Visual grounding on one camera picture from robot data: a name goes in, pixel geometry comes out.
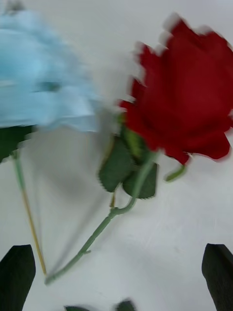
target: blue petal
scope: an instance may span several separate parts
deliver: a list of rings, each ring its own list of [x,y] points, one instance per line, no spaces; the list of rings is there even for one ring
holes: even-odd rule
[[[0,17],[0,127],[96,131],[99,108],[85,65],[37,13]]]

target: red rose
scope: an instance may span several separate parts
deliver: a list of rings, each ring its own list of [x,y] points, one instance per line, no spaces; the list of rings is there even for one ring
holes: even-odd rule
[[[143,46],[143,82],[133,82],[133,103],[121,103],[126,125],[182,164],[192,153],[219,159],[230,149],[233,52],[215,32],[198,35],[182,20],[171,34],[161,56]]]

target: rose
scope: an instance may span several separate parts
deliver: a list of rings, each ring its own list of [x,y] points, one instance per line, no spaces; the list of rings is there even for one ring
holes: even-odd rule
[[[143,46],[143,82],[133,82],[133,103],[120,104],[126,125],[182,164],[192,153],[219,159],[230,149],[233,52],[215,32],[198,35],[182,20],[171,34],[161,56]]]
[[[98,97],[86,68],[35,12],[0,16],[0,127],[97,130]]]

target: white table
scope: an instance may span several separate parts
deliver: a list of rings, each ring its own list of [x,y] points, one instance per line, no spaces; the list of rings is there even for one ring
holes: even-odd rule
[[[191,26],[208,24],[233,43],[233,3],[227,0],[28,0],[90,65],[105,105],[125,97],[135,74],[136,41],[156,46],[164,20],[177,11]],[[48,272],[68,262],[108,213],[111,195],[96,178],[108,131],[68,129],[37,133],[23,149],[33,216]],[[213,311],[201,274],[206,244],[233,251],[233,156],[215,163],[196,156],[181,179],[161,156],[157,196],[138,201],[97,239],[91,254],[51,286],[36,252],[37,273],[24,311],[61,311],[64,305],[109,311],[130,297],[139,311]],[[123,206],[127,195],[119,192]],[[0,166],[0,258],[14,244],[34,243],[10,161]]]

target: flower stem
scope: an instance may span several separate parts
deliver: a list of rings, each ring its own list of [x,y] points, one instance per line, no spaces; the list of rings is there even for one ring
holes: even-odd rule
[[[171,182],[174,179],[180,177],[181,175],[183,175],[186,172],[186,166],[182,165],[178,168],[178,170],[170,173],[167,177],[165,177],[165,181],[167,182]]]
[[[42,253],[40,251],[39,241],[38,241],[38,238],[37,238],[37,235],[36,235],[35,226],[34,226],[34,223],[33,223],[33,218],[32,218],[32,214],[31,214],[29,199],[28,199],[28,195],[27,195],[27,192],[26,192],[26,186],[25,186],[25,181],[24,181],[24,176],[23,176],[23,170],[22,170],[22,167],[21,167],[21,164],[20,164],[20,161],[19,161],[18,150],[13,151],[11,156],[12,156],[12,158],[14,160],[16,176],[17,176],[19,187],[21,189],[24,206],[25,206],[26,212],[28,214],[29,223],[30,223],[30,227],[31,227],[31,232],[32,232],[32,235],[33,235],[33,239],[34,239],[35,247],[36,247],[36,250],[37,250],[37,253],[38,253],[38,257],[39,257],[39,260],[40,260],[41,268],[42,268],[42,271],[43,271],[44,275],[46,275],[45,262],[44,262],[43,255],[42,255]]]
[[[117,215],[121,215],[124,213],[127,213],[132,209],[132,207],[135,205],[138,195],[140,194],[141,188],[143,186],[143,183],[149,174],[155,159],[156,153],[151,152],[148,156],[147,161],[142,166],[141,171],[138,175],[137,181],[135,183],[135,187],[132,193],[132,197],[129,201],[129,203],[124,208],[118,208],[118,207],[112,207],[109,215],[101,222],[101,224],[98,226],[98,228],[94,231],[94,233],[90,236],[90,238],[86,241],[86,243],[83,245],[83,247],[80,249],[78,254],[61,270],[56,272],[55,274],[49,276],[45,280],[45,284],[50,284],[54,282],[57,278],[65,274],[70,268],[73,267],[73,265],[79,261],[79,259],[85,255],[88,251],[88,248],[92,245],[92,243],[95,241],[95,239],[101,234],[101,232],[107,227],[107,225],[110,223],[110,221]]]

